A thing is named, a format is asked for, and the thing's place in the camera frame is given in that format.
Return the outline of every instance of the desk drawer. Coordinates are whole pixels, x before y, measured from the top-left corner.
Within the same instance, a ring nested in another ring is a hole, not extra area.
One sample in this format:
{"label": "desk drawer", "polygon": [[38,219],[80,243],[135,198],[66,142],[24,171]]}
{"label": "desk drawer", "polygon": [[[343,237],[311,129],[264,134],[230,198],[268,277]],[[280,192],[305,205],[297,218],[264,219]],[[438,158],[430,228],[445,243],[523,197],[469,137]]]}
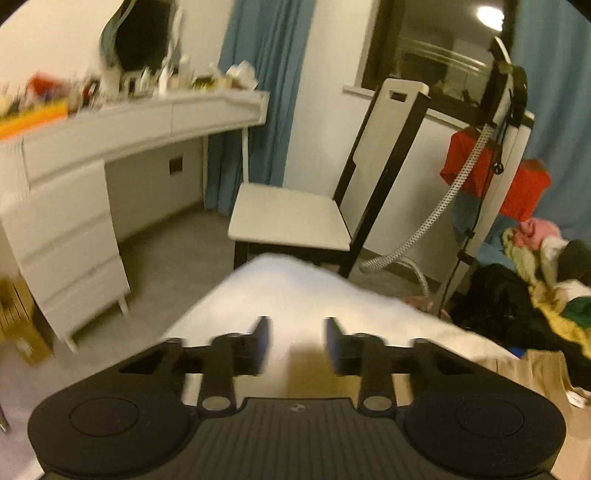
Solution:
{"label": "desk drawer", "polygon": [[39,308],[57,337],[64,339],[127,293],[125,269],[117,256]]}
{"label": "desk drawer", "polygon": [[111,215],[102,161],[78,168],[41,187],[2,214],[19,264],[92,219]]}
{"label": "desk drawer", "polygon": [[223,97],[179,103],[173,107],[173,135],[191,130],[222,131],[256,124],[261,103],[234,102]]}
{"label": "desk drawer", "polygon": [[21,273],[35,299],[43,302],[117,255],[113,223],[107,216],[24,262]]}
{"label": "desk drawer", "polygon": [[0,140],[0,209],[23,199],[28,193],[22,138]]}
{"label": "desk drawer", "polygon": [[110,151],[168,136],[171,111],[171,105],[105,109],[26,135],[29,181]]}

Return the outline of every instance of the white hose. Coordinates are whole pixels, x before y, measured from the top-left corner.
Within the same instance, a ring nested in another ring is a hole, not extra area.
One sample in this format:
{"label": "white hose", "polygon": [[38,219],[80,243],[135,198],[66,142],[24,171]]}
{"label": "white hose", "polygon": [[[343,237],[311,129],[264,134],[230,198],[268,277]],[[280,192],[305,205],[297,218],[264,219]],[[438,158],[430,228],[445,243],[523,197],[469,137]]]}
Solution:
{"label": "white hose", "polygon": [[400,247],[398,247],[394,252],[389,255],[383,255],[381,257],[376,257],[367,262],[362,263],[359,266],[359,269],[362,273],[370,273],[376,272],[378,270],[383,270],[388,265],[396,262],[398,264],[404,265],[405,267],[410,267],[416,273],[419,283],[421,284],[421,289],[423,291],[423,295],[427,297],[429,295],[429,286],[427,284],[427,279],[425,275],[421,272],[417,264],[415,264],[412,260],[408,257],[403,257],[404,252],[411,248],[427,231],[433,226],[433,224],[437,221],[437,219],[441,216],[441,214],[447,209],[447,207],[451,204],[453,199],[456,197],[457,193],[464,185],[464,182],[468,178],[468,175],[476,165],[478,158],[482,154],[486,143],[489,141],[490,137],[494,133],[494,127],[486,124],[474,145],[474,148],[470,152],[466,163],[460,170],[460,173],[454,179],[452,185],[450,186],[449,190],[445,194],[445,197],[439,201],[435,209],[431,212],[429,217],[423,222],[423,224],[419,227],[419,229],[414,232],[408,240],[406,240]]}

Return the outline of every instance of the blue curtain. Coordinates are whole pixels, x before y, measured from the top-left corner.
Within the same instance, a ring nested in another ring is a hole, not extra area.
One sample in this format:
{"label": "blue curtain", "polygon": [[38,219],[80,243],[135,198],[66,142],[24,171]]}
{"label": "blue curtain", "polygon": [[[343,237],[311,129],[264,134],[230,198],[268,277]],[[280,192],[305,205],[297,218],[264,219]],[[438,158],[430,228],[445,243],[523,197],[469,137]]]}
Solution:
{"label": "blue curtain", "polygon": [[565,238],[591,233],[591,24],[566,0],[521,0],[512,52],[528,77],[535,125],[526,158],[550,172],[535,216]]}
{"label": "blue curtain", "polygon": [[[316,0],[236,0],[219,68],[242,60],[256,69],[258,88],[270,92],[267,123],[250,129],[250,181],[281,186]],[[209,140],[205,207],[229,215],[242,178],[240,132]]]}

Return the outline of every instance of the pile of clothes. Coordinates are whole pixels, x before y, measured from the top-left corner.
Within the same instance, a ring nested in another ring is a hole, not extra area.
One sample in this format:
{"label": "pile of clothes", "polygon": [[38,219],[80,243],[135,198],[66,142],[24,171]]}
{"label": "pile of clothes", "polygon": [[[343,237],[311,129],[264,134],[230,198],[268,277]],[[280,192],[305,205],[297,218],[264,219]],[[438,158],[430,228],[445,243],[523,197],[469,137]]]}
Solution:
{"label": "pile of clothes", "polygon": [[562,351],[573,385],[591,390],[591,250],[535,218],[502,240],[515,271],[478,268],[453,321],[507,349]]}

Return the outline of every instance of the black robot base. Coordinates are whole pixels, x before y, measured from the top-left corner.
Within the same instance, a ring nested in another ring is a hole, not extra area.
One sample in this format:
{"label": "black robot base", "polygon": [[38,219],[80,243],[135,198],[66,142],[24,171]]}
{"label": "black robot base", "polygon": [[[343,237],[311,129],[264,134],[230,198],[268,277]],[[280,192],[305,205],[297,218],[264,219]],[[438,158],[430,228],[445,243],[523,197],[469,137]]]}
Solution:
{"label": "black robot base", "polygon": [[[348,398],[247,398],[233,378],[260,373],[269,320],[209,346],[170,340],[45,399],[28,434],[46,480],[552,479],[566,426],[544,397],[427,340],[385,346],[326,320]],[[180,400],[202,373],[197,406]],[[414,401],[398,407],[393,373]]]}

